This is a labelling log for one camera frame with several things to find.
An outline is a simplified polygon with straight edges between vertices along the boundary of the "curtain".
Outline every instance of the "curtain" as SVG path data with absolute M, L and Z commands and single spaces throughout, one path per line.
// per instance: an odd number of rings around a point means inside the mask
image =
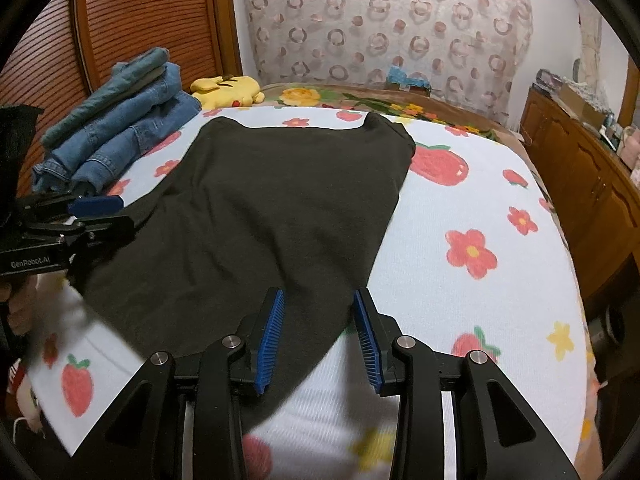
M 578 83 L 589 86 L 598 101 L 609 107 L 609 100 L 600 79 L 600 46 L 602 44 L 602 15 L 589 0 L 575 0 L 580 15 L 580 65 Z
M 395 67 L 505 123 L 532 35 L 530 0 L 247 0 L 265 84 L 383 86 Z

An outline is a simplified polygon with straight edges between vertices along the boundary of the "wooden wardrobe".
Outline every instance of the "wooden wardrobe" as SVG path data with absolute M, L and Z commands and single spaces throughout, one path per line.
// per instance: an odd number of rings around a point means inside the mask
M 188 89 L 200 77 L 241 74 L 232 0 L 52 0 L 0 73 L 0 104 L 44 108 L 18 184 L 31 190 L 40 135 L 110 76 L 153 46 L 167 48 Z

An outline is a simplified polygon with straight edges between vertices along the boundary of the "human hand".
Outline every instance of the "human hand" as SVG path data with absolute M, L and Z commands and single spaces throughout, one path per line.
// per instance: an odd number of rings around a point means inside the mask
M 9 304 L 7 321 L 15 335 L 25 335 L 31 329 L 37 282 L 37 276 L 28 276 L 22 286 L 15 291 L 11 283 L 0 282 L 0 303 L 6 301 Z

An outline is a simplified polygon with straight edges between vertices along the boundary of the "pikachu plush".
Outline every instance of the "pikachu plush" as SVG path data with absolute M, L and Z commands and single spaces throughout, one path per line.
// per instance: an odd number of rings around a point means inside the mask
M 203 110 L 251 106 L 264 101 L 258 82 L 244 75 L 196 79 L 191 84 L 191 92 Z

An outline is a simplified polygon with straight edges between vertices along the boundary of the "stack of folded clothes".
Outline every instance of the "stack of folded clothes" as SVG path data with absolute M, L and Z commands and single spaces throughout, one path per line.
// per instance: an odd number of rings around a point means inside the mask
M 180 67 L 155 47 L 116 63 L 111 78 L 40 142 L 45 160 L 33 167 L 34 192 L 100 194 L 127 167 L 195 117 L 200 102 L 182 91 Z

